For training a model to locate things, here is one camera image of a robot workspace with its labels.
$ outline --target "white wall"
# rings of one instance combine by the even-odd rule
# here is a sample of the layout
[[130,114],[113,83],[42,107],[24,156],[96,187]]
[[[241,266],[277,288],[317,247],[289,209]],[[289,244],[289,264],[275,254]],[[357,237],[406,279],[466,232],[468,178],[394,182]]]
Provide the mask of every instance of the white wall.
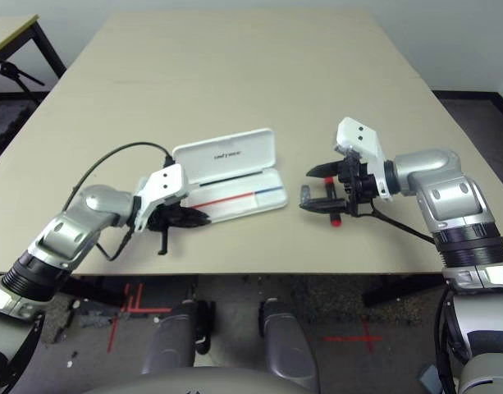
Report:
[[[0,15],[38,13],[70,65],[112,11],[300,6],[365,7],[433,89],[503,94],[503,0],[0,0]],[[33,44],[12,61],[56,81]],[[17,89],[0,77],[3,90]]]

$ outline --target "white pen case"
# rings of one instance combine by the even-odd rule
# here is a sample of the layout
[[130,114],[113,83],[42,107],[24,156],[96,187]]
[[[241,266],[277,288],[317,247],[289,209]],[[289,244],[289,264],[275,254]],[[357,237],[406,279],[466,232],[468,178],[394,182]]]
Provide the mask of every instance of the white pen case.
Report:
[[260,129],[225,135],[173,149],[189,180],[182,206],[196,208],[212,222],[277,209],[287,194],[275,165],[275,133]]

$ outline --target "black table leg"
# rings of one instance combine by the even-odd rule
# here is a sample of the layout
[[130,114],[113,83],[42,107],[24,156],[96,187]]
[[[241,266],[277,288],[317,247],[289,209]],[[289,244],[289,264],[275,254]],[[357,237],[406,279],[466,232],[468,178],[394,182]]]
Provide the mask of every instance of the black table leg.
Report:
[[66,67],[63,64],[60,57],[57,55],[47,36],[43,32],[42,28],[39,27],[39,23],[35,22],[30,29],[34,32],[34,37],[32,40],[38,46],[39,51],[45,57],[50,67],[54,70],[58,78],[62,78],[62,75],[66,71]]
[[60,292],[78,298],[87,298],[103,304],[122,307],[126,296],[123,293],[105,290],[99,285],[84,282],[73,277],[69,277],[67,282],[60,289]]

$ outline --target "black ribbed joint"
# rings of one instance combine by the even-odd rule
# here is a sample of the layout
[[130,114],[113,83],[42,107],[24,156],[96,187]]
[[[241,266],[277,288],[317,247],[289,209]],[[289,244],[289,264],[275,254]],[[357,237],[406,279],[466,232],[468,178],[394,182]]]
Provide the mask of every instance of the black ribbed joint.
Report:
[[396,171],[391,160],[386,160],[384,162],[384,177],[386,178],[386,184],[388,185],[390,194],[396,195],[399,193],[399,181],[397,180]]
[[503,237],[495,223],[479,223],[433,233],[448,268],[503,263]]
[[2,284],[29,300],[49,301],[70,275],[25,252],[3,275]]

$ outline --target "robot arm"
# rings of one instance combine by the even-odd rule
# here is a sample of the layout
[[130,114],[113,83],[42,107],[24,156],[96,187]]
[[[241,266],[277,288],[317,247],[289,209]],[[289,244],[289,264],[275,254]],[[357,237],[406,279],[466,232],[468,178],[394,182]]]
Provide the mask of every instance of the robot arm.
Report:
[[[304,188],[300,207],[358,217],[358,205],[373,203],[377,196],[389,201],[399,192],[415,195],[445,264],[442,274],[449,291],[441,303],[442,337],[460,361],[468,362],[459,393],[478,392],[477,386],[499,390],[503,373],[498,370],[493,375],[478,366],[494,364],[497,357],[503,362],[503,238],[478,185],[462,173],[457,154],[429,149],[386,160],[377,133],[351,118],[339,125],[335,150],[345,159],[316,166],[307,175],[338,176],[347,199],[310,199]],[[449,368],[445,355],[438,359],[438,364],[444,364],[438,368],[449,385],[446,378],[451,372],[441,371]],[[455,392],[453,385],[445,389]]]
[[[46,305],[97,244],[101,231],[125,225],[143,231],[157,208],[176,205],[186,197],[186,187],[180,164],[154,172],[135,195],[90,186],[41,231],[0,277],[0,387],[11,387],[25,369],[39,339]],[[202,224],[208,222],[207,217],[204,220]]]

